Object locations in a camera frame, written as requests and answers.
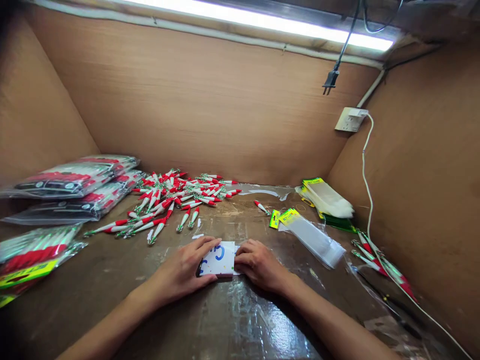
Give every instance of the pipe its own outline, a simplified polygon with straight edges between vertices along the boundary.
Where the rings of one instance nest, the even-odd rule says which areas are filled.
[[[370,86],[370,88],[366,91],[365,95],[363,95],[363,97],[361,98],[360,102],[358,103],[358,105],[356,106],[357,108],[361,109],[362,106],[364,105],[364,103],[368,100],[368,98],[370,97],[370,95],[372,95],[372,93],[374,92],[374,90],[377,88],[377,86],[380,84],[380,82],[382,81],[382,78],[384,77],[384,74],[385,74],[385,70],[382,69],[382,71],[380,71],[380,73],[378,74],[377,78],[375,79],[375,81],[373,82],[373,84]]]
[[[82,18],[115,20],[115,21],[120,21],[124,23],[174,30],[174,31],[179,31],[183,33],[189,33],[189,34],[206,36],[210,38],[233,41],[236,43],[261,46],[261,47],[270,48],[270,49],[277,49],[277,50],[287,51],[290,53],[309,56],[312,58],[319,58],[319,59],[325,59],[325,60],[331,60],[331,61],[337,61],[339,57],[339,55],[334,52],[315,51],[315,50],[307,49],[301,46],[290,45],[284,42],[270,41],[270,40],[264,40],[260,38],[237,35],[233,33],[218,31],[218,30],[204,28],[200,26],[194,26],[194,25],[188,25],[188,24],[183,24],[179,22],[157,19],[154,17],[128,15],[128,14],[124,14],[124,13],[113,11],[113,10],[77,7],[77,6],[57,3],[50,0],[30,0],[30,2],[32,4],[36,4],[43,8],[55,10],[55,11],[70,14],[70,15],[79,16]],[[342,57],[342,62],[364,65],[364,66],[368,66],[368,67],[379,69],[379,70],[383,69],[382,62],[360,57],[360,56],[344,55]]]

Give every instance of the yellow label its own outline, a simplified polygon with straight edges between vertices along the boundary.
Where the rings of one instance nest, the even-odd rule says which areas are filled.
[[[309,179],[309,180],[303,180],[303,184],[320,184],[324,183],[324,180],[321,177],[316,177],[314,179]]]
[[[0,289],[6,289],[24,283],[42,276],[50,274],[55,268],[57,260],[39,263],[35,266],[28,267],[19,271],[9,273],[0,277]]]
[[[14,295],[3,295],[0,296],[0,308],[3,308],[5,305],[8,303],[12,302],[15,300],[17,297]]]
[[[270,226],[273,229],[278,229],[279,228],[279,217],[280,217],[280,211],[278,210],[273,210],[271,212],[271,218],[270,218]]]
[[[280,221],[288,226],[301,216],[297,210],[290,208],[280,216]]]
[[[310,200],[307,200],[306,198],[302,197],[301,200],[306,203],[309,207],[314,208],[315,205],[312,204]]]

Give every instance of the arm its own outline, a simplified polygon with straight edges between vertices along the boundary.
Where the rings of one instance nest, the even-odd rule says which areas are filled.
[[[236,253],[235,266],[254,284],[292,303],[337,360],[400,360],[383,342],[289,272],[261,242],[244,242]]]
[[[135,328],[155,310],[217,280],[196,277],[202,258],[222,239],[203,236],[177,250],[110,314],[70,346],[57,360],[110,359]]]

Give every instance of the wooden wall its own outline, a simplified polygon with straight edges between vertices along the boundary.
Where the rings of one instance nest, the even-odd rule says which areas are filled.
[[[36,36],[103,153],[257,184],[326,176],[334,131],[378,71],[221,39],[34,7]]]
[[[367,108],[371,234],[454,335],[480,357],[480,46],[447,46],[392,70]],[[362,148],[347,142],[328,182],[366,227]]]
[[[98,152],[32,29],[14,20],[0,53],[0,186]]]

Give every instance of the light fixture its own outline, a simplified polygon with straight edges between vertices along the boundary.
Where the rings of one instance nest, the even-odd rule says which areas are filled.
[[[345,43],[349,35],[348,31],[196,0],[128,0],[128,2],[336,43]],[[349,45],[382,52],[388,50],[393,43],[391,40],[357,33],[352,33],[348,41]]]

